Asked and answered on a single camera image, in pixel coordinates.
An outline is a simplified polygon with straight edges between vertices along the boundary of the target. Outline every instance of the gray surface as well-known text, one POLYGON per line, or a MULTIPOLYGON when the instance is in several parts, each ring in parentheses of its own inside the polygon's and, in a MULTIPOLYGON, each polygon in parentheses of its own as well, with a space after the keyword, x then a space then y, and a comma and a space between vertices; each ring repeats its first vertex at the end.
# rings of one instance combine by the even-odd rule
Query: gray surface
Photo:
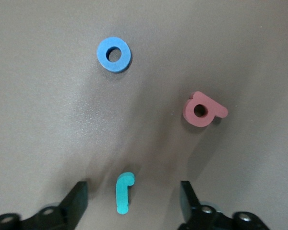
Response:
POLYGON ((0 1, 0 214, 27 218, 85 178, 79 230, 174 230, 186 179, 225 214, 287 230, 288 1, 0 1), (132 50, 119 75, 96 58, 109 36, 132 50), (188 125, 193 91, 228 117, 188 125))

